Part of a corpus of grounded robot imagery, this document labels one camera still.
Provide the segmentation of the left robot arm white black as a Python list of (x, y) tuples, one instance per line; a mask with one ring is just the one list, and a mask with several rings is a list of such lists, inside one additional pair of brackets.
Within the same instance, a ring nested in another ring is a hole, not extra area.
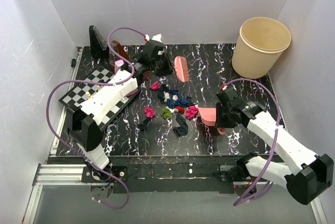
[(135, 94), (138, 86), (152, 74), (162, 77), (173, 72), (161, 34), (147, 39), (143, 50), (129, 58), (117, 60), (117, 42), (113, 41), (111, 46), (110, 59), (114, 68), (111, 78), (92, 79), (88, 85), (97, 90), (93, 93), (87, 90), (86, 100), (67, 108), (71, 117), (68, 135), (85, 155), (85, 163), (92, 177), (100, 182), (106, 182), (111, 177), (111, 164), (102, 147), (102, 127), (116, 114), (113, 109), (122, 108), (124, 100)]

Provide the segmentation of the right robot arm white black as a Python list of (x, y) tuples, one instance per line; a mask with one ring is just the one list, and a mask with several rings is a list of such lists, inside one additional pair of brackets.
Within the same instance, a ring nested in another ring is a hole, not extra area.
[(332, 185), (334, 161), (327, 154), (319, 156), (299, 143), (276, 121), (266, 108), (254, 101), (245, 101), (232, 86), (217, 93), (216, 126), (233, 128), (243, 125), (268, 145), (275, 145), (275, 153), (283, 164), (268, 163), (256, 153), (249, 153), (237, 161), (234, 175), (248, 181), (258, 175), (287, 189), (299, 203), (308, 205)]

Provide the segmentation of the pink plastic dustpan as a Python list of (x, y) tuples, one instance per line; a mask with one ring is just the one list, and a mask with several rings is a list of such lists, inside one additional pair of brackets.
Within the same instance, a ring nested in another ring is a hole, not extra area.
[(201, 121), (205, 126), (215, 128), (220, 135), (226, 134), (225, 128), (219, 128), (216, 125), (216, 119), (217, 119), (216, 108), (199, 107), (198, 111)]

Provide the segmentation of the pink hand brush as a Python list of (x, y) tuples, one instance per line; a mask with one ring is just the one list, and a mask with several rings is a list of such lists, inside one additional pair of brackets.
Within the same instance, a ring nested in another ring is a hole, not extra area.
[(180, 82), (189, 81), (189, 71), (187, 59), (185, 57), (178, 56), (174, 59), (174, 68), (176, 76)]

